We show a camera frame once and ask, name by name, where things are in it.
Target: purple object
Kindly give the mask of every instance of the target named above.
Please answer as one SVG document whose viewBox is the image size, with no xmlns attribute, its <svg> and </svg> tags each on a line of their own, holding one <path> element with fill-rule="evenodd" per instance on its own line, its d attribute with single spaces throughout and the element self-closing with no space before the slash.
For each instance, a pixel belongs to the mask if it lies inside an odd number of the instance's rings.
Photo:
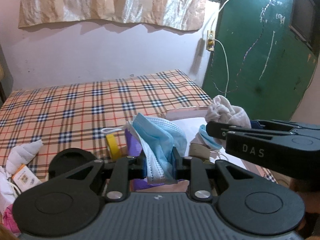
<svg viewBox="0 0 320 240">
<path fill-rule="evenodd" d="M 125 139 L 127 141 L 127 147 L 128 147 L 128 155 L 130 156 L 139 156 L 140 152 L 142 150 L 141 144 L 138 142 L 138 140 L 128 131 L 128 129 L 124 130 Z M 148 184 L 143 179 L 134 179 L 133 180 L 133 190 L 139 190 L 139 189 L 146 189 L 151 187 L 157 187 L 164 185 L 161 184 Z"/>
</svg>

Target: checkered bedsheet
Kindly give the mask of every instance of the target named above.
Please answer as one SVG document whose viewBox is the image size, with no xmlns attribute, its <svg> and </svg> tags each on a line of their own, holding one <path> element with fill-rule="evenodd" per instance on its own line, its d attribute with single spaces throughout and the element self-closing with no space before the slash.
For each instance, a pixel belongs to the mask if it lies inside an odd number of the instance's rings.
<svg viewBox="0 0 320 240">
<path fill-rule="evenodd" d="M 123 125 L 137 113 L 156 116 L 168 109 L 208 104 L 209 96 L 179 70 L 14 91 L 0 109 L 0 165 L 15 145 L 42 139 L 44 146 L 28 166 L 43 180 L 52 158 L 66 148 L 109 159 L 103 127 Z M 115 137 L 125 155 L 124 133 Z"/>
</svg>

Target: bed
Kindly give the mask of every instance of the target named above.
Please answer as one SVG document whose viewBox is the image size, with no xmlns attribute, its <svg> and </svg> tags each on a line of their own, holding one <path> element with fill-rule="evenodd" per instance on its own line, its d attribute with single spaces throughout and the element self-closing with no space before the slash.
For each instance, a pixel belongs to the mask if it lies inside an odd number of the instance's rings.
<svg viewBox="0 0 320 240">
<path fill-rule="evenodd" d="M 61 150 L 76 147 L 108 160 L 100 129 L 120 126 L 137 113 L 160 116 L 167 109 L 207 106 L 210 97 L 180 70 L 116 79 L 14 91 L 0 109 L 0 165 L 15 145 L 41 139 L 44 146 L 28 167 L 42 181 L 50 161 Z M 126 155 L 124 133 L 115 133 Z M 253 172 L 274 180 L 264 168 Z"/>
</svg>

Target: pink cloth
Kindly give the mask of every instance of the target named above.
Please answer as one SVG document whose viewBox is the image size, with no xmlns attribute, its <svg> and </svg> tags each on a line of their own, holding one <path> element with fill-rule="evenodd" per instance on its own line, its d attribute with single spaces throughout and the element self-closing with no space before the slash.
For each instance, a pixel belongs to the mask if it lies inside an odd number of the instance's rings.
<svg viewBox="0 0 320 240">
<path fill-rule="evenodd" d="M 10 206 L 8 206 L 5 209 L 4 214 L 3 214 L 2 223 L 13 234 L 20 234 L 20 230 L 18 228 L 18 225 L 13 219 L 12 206 L 13 206 L 13 204 L 11 204 Z"/>
</svg>

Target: black round object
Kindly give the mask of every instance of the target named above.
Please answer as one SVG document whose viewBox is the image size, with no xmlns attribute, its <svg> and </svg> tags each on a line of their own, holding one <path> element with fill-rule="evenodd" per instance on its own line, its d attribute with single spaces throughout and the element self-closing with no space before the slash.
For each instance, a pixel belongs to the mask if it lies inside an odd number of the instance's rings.
<svg viewBox="0 0 320 240">
<path fill-rule="evenodd" d="M 22 232 L 65 236 L 86 227 L 98 215 L 100 198 L 83 181 L 51 182 L 54 180 L 27 190 L 16 199 L 12 212 Z"/>
<path fill-rule="evenodd" d="M 97 158 L 88 151 L 79 148 L 69 148 L 59 152 L 50 162 L 49 179 L 71 171 Z"/>
<path fill-rule="evenodd" d="M 234 227 L 262 236 L 292 231 L 305 212 L 303 200 L 293 191 L 273 182 L 252 179 L 232 183 L 220 195 L 217 208 Z"/>
</svg>

